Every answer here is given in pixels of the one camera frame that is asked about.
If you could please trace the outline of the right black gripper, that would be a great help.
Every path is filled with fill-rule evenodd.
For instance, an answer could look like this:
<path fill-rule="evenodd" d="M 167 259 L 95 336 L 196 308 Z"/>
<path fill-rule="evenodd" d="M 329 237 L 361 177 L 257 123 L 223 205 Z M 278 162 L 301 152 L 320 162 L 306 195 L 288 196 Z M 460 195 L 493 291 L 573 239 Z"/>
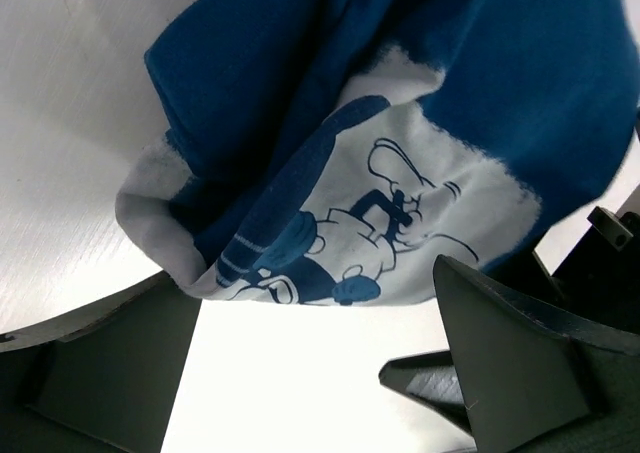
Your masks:
<path fill-rule="evenodd" d="M 639 331 L 639 134 L 605 194 L 487 275 L 610 327 Z"/>

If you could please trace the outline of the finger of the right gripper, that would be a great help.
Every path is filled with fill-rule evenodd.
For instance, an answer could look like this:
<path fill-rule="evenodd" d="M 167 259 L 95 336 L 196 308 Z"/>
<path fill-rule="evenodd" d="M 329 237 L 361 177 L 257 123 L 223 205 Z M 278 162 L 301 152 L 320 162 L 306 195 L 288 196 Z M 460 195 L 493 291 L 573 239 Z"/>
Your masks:
<path fill-rule="evenodd" d="M 389 360 L 379 383 L 472 435 L 459 378 L 449 350 Z"/>

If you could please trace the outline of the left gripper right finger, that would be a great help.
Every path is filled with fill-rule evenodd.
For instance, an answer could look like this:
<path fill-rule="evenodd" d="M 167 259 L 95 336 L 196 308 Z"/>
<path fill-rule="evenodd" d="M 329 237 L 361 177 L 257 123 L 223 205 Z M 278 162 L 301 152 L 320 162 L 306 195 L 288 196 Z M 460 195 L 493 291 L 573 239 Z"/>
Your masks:
<path fill-rule="evenodd" d="M 433 277 L 478 451 L 638 451 L 638 335 L 446 256 Z"/>

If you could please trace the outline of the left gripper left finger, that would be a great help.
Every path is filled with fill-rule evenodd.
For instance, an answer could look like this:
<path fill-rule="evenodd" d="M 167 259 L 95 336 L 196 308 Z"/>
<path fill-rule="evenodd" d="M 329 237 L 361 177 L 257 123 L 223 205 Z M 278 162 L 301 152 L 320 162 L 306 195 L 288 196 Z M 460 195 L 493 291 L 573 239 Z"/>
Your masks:
<path fill-rule="evenodd" d="M 200 308 L 160 273 L 3 330 L 2 451 L 160 451 Z"/>

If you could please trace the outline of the navy blue t-shirt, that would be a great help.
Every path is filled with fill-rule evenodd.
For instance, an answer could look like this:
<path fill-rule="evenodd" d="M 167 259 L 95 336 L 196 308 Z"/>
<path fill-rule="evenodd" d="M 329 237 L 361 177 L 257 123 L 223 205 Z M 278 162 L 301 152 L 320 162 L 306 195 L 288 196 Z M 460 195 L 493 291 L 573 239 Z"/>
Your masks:
<path fill-rule="evenodd" d="M 639 100 L 623 0 L 197 0 L 145 64 L 116 218 L 211 300 L 426 301 L 600 197 Z"/>

